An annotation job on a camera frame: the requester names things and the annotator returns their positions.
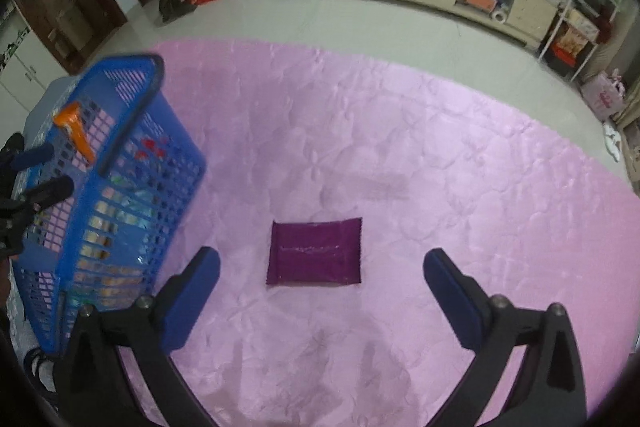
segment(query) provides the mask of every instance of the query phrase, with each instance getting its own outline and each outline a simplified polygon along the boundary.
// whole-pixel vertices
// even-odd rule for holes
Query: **screw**
[[[143,310],[148,310],[154,303],[154,298],[151,295],[141,295],[136,299],[136,306]]]
[[[87,317],[90,317],[93,312],[94,312],[94,305],[92,305],[92,304],[83,304],[82,306],[80,306],[78,314],[81,317],[87,318]]]
[[[556,316],[562,317],[566,313],[566,308],[559,302],[554,302],[549,306],[549,310]]]
[[[497,293],[490,298],[491,304],[499,310],[505,309],[511,304],[511,301],[502,294]]]

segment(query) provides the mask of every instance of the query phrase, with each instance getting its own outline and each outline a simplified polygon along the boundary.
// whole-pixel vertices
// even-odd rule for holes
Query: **cardboard box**
[[[605,73],[597,74],[583,84],[580,93],[596,118],[602,122],[625,108],[622,95]]]
[[[491,13],[495,8],[496,0],[465,0],[467,4],[475,6],[482,11]]]
[[[587,17],[582,15],[582,13],[577,9],[572,8],[569,10],[569,13],[566,16],[566,21],[591,42],[595,42],[598,38],[598,34],[600,33],[598,27],[587,19]]]

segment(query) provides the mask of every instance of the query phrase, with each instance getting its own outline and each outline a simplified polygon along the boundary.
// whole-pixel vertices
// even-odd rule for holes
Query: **cable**
[[[53,407],[58,407],[58,393],[50,391],[40,380],[40,367],[45,362],[54,362],[55,358],[49,358],[40,346],[34,347],[24,356],[24,372],[27,380],[41,397],[48,401]]]

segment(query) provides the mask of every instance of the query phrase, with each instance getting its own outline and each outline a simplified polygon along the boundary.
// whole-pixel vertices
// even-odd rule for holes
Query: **white slipper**
[[[620,134],[618,134],[618,140],[611,136],[605,136],[604,143],[616,163],[620,162]]]
[[[602,129],[604,131],[604,136],[620,136],[618,131],[616,131],[616,128],[613,127],[609,120],[602,122]]]

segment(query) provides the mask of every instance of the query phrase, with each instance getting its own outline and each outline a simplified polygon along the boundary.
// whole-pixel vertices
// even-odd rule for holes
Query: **blue gripper pad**
[[[169,278],[156,297],[154,318],[160,345],[168,355],[184,346],[209,295],[220,278],[220,256],[202,247],[180,275]]]
[[[465,276],[441,248],[424,256],[424,280],[438,301],[460,345],[478,352],[491,320],[488,296]]]
[[[26,151],[15,155],[14,159],[11,161],[10,167],[16,172],[24,171],[25,169],[48,162],[53,158],[53,152],[52,144],[45,142],[39,147],[27,149]]]

